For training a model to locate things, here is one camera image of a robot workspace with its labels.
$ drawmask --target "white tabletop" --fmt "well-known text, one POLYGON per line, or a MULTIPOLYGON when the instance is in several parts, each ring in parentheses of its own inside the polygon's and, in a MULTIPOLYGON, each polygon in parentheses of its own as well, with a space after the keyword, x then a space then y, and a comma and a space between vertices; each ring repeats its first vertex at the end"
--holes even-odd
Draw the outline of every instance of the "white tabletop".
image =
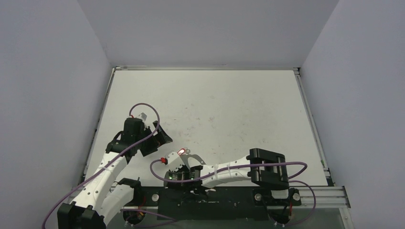
MULTIPOLYGON (((116 71, 86 177, 94 173, 107 144, 123 129, 136 103, 158 110, 160 124, 173 142, 146 157, 138 152, 117 180, 140 177, 143 186, 162 186, 150 173, 150 162, 183 147, 209 165, 240 159, 249 149, 262 148, 284 154, 286 161, 307 163, 308 169, 295 179, 312 186, 327 185, 293 71, 116 71)), ((133 115, 141 112, 148 115, 146 122, 153 129, 154 112, 140 106, 133 115)), ((167 171, 163 164, 154 168, 161 176, 167 171)), ((300 169, 289 166, 288 173, 300 169)))

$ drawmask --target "white arm segment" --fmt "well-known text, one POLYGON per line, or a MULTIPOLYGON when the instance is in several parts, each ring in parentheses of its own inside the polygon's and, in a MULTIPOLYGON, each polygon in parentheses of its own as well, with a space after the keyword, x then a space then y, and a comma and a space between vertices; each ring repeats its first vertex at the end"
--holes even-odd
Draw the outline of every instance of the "white arm segment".
MULTIPOLYGON (((96 170, 98 172, 103 168, 109 161, 115 158, 118 153, 110 152, 103 156, 100 162, 100 166, 96 170)), ((106 198, 106 195, 116 180, 118 174, 127 166, 127 161, 125 157, 119 157, 113 164, 106 168, 99 176, 87 183, 83 190, 77 195, 73 200, 75 205, 79 207, 86 208, 87 206, 93 206, 93 210, 99 212, 101 205, 106 198)))
POLYGON ((104 223, 108 225, 122 207, 132 201, 133 198, 133 188, 128 185, 117 185, 114 191, 106 197, 100 211, 98 211, 100 216, 104 216, 104 223))
POLYGON ((207 188, 213 188, 217 185, 229 183, 233 181, 240 181, 240 180, 251 180, 250 177, 247 176, 247 173, 250 172, 250 168, 233 168, 227 169, 225 171, 216 173, 216 170, 220 168, 227 168, 230 166, 240 166, 240 165, 249 165, 250 161, 243 157, 236 161, 231 161, 223 164, 217 165, 204 165, 200 172, 200 176, 205 176, 209 173, 214 174, 212 177, 208 177, 203 179, 202 186, 207 188))

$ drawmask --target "black clamp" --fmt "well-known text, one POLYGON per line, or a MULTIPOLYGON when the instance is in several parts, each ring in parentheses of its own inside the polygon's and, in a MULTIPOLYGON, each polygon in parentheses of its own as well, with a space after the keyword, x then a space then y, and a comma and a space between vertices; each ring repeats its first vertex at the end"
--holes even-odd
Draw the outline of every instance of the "black clamp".
MULTIPOLYGON (((157 121, 153 122, 153 125, 156 127, 158 124, 157 121)), ((121 153, 124 149, 128 148, 130 145, 135 142, 147 137, 152 131, 150 127, 145 127, 142 119, 139 118, 127 118, 124 122, 124 130, 120 131, 114 139, 108 143, 106 152, 116 152, 121 153)), ((132 147, 125 153, 125 158, 127 163, 130 159, 137 153, 138 150, 141 151, 143 156, 149 155, 153 152, 156 152, 161 145, 172 142, 166 132, 161 126, 159 126, 156 134, 142 143, 138 144, 135 147, 132 147)))
MULTIPOLYGON (((250 149, 246 157, 250 164, 283 163, 286 157, 282 154, 264 149, 250 149)), ((270 190, 285 190, 289 188, 286 166, 276 167, 251 167, 247 173, 253 183, 269 188, 270 190)))

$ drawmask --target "gray wall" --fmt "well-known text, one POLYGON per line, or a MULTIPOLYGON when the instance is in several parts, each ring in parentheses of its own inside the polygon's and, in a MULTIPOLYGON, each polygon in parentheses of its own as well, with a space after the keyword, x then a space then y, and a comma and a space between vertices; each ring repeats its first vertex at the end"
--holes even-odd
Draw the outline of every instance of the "gray wall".
POLYGON ((78 0, 113 65, 298 67, 338 0, 78 0))
POLYGON ((77 184, 110 73, 76 0, 1 1, 0 228, 39 228, 77 184))
POLYGON ((302 66, 356 228, 404 228, 405 1, 340 0, 302 66))

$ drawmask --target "white surface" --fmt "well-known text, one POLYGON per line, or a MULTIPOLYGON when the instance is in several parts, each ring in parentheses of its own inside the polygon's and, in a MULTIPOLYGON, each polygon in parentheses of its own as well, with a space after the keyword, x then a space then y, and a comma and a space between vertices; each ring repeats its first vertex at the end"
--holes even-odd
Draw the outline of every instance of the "white surface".
MULTIPOLYGON (((327 184, 293 71, 116 71, 91 155, 90 174, 107 144, 122 130, 130 107, 139 102, 158 110, 173 143, 147 157, 135 155, 118 180, 140 177, 144 186, 162 186, 150 173, 150 162, 183 147, 208 165, 240 159, 257 147, 284 154, 286 161, 307 163, 308 169, 298 180, 327 184)), ((156 120, 146 106, 137 107, 133 115, 141 112, 148 115, 147 123, 156 120)), ((156 164, 154 169, 164 176, 168 168, 156 164)), ((300 169, 288 167, 290 174, 300 169)))
POLYGON ((78 0, 113 65, 301 66, 338 0, 78 0))
POLYGON ((358 229, 404 228, 405 1, 340 0, 301 69, 358 229))
POLYGON ((2 0, 0 72, 0 228, 37 229, 79 181, 111 66, 77 1, 2 0))

